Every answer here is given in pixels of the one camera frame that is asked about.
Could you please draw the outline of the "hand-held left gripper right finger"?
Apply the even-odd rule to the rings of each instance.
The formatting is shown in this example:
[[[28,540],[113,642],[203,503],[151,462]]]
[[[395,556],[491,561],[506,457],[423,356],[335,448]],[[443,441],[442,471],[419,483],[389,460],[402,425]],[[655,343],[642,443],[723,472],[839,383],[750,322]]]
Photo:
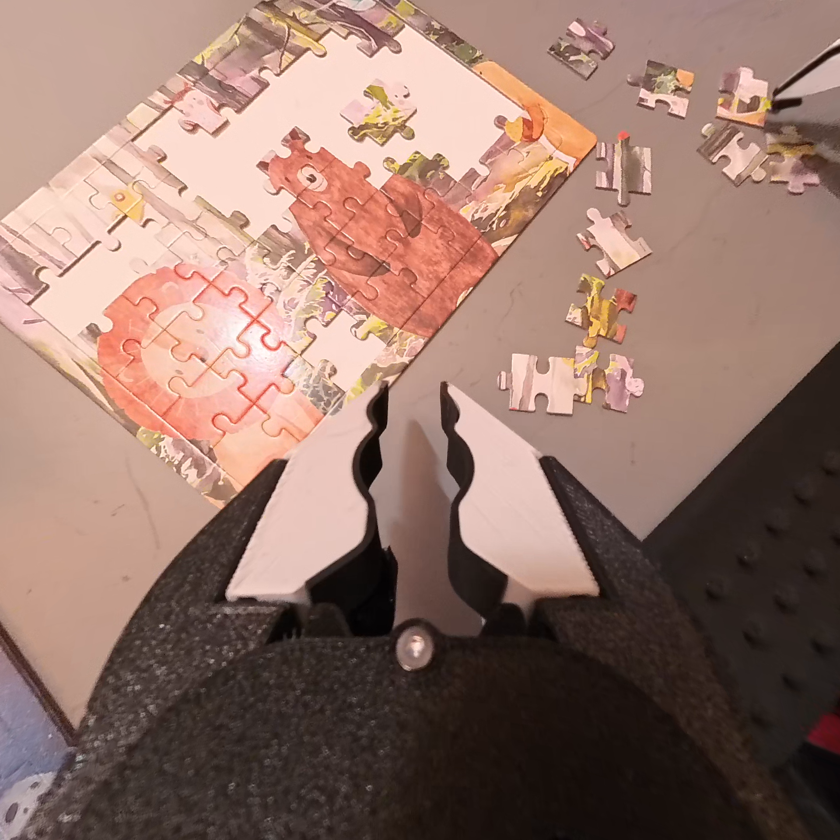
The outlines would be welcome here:
[[[542,454],[450,382],[440,385],[451,502],[448,578],[489,624],[512,607],[525,620],[545,599],[594,599],[601,586]]]

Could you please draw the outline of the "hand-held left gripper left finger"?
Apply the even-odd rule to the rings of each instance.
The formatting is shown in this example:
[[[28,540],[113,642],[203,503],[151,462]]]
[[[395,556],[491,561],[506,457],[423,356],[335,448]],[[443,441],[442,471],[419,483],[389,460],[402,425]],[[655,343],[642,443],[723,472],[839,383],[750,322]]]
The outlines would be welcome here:
[[[375,383],[280,462],[227,583],[229,602],[354,607],[372,591],[382,546],[370,490],[382,469],[388,387]]]

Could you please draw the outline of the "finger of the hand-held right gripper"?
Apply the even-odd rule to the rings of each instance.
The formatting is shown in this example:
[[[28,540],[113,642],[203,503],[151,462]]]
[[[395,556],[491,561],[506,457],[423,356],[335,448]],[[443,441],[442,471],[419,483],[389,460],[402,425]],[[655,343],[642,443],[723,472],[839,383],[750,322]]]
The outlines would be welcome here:
[[[771,108],[791,108],[806,97],[838,87],[839,39],[836,39],[773,90]]]

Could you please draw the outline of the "jigsaw pieces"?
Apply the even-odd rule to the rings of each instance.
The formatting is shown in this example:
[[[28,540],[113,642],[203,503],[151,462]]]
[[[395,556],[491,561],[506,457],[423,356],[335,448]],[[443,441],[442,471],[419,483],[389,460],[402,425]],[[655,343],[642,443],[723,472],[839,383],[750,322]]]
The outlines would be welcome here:
[[[570,22],[565,33],[558,37],[548,52],[579,77],[588,80],[614,50],[607,36],[607,28],[597,22],[581,18]],[[643,74],[627,77],[627,83],[638,88],[637,104],[655,109],[660,103],[668,106],[669,115],[684,119],[688,96],[695,75],[687,70],[649,59]],[[744,143],[740,122],[710,122],[701,129],[703,143],[698,153],[715,165],[721,159],[727,164],[720,172],[734,186],[751,181],[761,183],[769,177],[771,183],[783,183],[787,192],[801,195],[810,186],[819,186],[821,177],[812,167],[820,149],[816,143],[803,138],[796,126],[781,125],[776,132],[765,135],[765,144]],[[599,141],[595,157],[603,168],[595,173],[595,188],[616,193],[621,208],[629,205],[633,194],[652,192],[652,151],[632,143],[628,132],[622,131],[614,142]],[[498,375],[498,388],[509,392],[512,411],[533,412],[537,396],[548,400],[547,413],[571,415],[576,402],[590,403],[594,389],[603,389],[604,408],[626,413],[631,397],[644,392],[643,380],[634,376],[634,361],[619,353],[611,353],[609,364],[599,365],[596,345],[599,339],[621,343],[626,324],[620,323],[621,312],[632,312],[637,296],[617,288],[614,295],[605,297],[605,279],[635,265],[650,256],[651,248],[642,238],[628,234],[631,220],[624,210],[603,215],[596,208],[586,212],[591,224],[577,235],[585,249],[596,248],[602,258],[596,264],[602,277],[583,274],[577,291],[586,295],[584,305],[572,304],[565,321],[585,331],[583,344],[575,348],[573,358],[549,358],[549,369],[539,371],[537,356],[514,353],[511,370]]]

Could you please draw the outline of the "assembled orange lion pieces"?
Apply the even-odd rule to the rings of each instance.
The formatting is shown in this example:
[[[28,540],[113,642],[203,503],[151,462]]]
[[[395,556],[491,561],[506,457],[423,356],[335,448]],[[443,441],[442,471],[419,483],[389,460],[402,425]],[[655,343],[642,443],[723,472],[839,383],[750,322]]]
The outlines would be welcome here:
[[[140,277],[105,310],[98,363],[111,399],[148,431],[204,450],[241,487],[320,425],[311,372],[267,294],[186,262]]]

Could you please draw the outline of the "acorn print puzzle piece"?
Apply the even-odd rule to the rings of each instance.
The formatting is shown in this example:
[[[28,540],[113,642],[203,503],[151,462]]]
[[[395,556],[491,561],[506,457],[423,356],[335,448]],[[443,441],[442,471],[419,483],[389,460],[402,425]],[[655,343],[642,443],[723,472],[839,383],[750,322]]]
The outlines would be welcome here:
[[[543,136],[545,120],[542,105],[535,103],[525,106],[524,113],[514,120],[508,120],[503,115],[496,116],[494,125],[513,143],[531,143]]]

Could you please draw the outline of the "brown green puzzle piece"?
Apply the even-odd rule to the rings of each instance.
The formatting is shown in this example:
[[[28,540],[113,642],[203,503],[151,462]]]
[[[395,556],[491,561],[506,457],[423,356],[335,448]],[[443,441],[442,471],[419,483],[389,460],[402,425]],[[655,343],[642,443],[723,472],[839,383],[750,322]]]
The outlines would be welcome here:
[[[433,187],[435,184],[449,183],[453,180],[448,174],[449,161],[441,153],[428,157],[416,150],[410,153],[403,163],[387,156],[382,164],[388,172],[424,187]]]

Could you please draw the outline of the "pink green puzzle piece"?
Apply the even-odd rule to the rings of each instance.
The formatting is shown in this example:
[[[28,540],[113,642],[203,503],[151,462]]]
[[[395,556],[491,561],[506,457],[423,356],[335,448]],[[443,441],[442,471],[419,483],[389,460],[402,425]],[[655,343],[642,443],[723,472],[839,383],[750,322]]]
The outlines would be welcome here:
[[[374,79],[364,89],[365,100],[355,99],[341,109],[349,124],[348,135],[356,142],[366,139],[383,146],[395,136],[414,140],[408,124],[417,111],[410,89],[400,81]]]

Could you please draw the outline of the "pink spotted puzzle piece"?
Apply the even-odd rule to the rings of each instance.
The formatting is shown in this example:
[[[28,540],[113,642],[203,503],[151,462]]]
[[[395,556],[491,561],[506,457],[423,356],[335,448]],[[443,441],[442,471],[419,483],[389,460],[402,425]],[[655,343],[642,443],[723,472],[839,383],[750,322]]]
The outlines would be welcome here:
[[[228,118],[221,114],[214,100],[194,87],[175,93],[171,98],[171,106],[180,113],[178,123],[186,132],[203,130],[216,134],[228,125]]]

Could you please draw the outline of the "jigsaw puzzle frame board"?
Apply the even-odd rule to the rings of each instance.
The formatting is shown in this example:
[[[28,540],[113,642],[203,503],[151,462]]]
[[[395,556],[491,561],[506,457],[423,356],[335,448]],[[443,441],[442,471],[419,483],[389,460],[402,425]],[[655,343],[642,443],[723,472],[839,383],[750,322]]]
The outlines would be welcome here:
[[[397,135],[380,146],[348,135],[340,111],[365,100],[374,79],[408,86],[414,140]],[[205,92],[228,125],[184,131],[171,105],[184,88]],[[546,113],[540,140],[513,143],[494,125],[535,103]],[[596,143],[410,2],[259,2],[3,217],[2,323],[217,507],[245,485],[197,446],[130,420],[103,383],[104,312],[137,279],[187,262],[264,291],[310,366],[304,392],[325,417],[393,381],[433,337],[393,327],[347,296],[290,215],[297,198],[265,189],[256,164],[269,151],[288,155],[281,141],[294,127],[310,151],[366,164],[376,190],[393,175],[385,157],[441,153],[453,180],[425,187],[427,195],[461,213],[498,258]]]

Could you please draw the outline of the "space themed puzzle board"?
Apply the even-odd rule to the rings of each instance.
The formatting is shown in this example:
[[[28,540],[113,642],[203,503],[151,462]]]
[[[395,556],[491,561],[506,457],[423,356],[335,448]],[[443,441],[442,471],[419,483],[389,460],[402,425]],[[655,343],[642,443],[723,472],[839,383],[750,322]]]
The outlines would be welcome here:
[[[1,838],[18,838],[72,753],[74,731],[1,629]]]

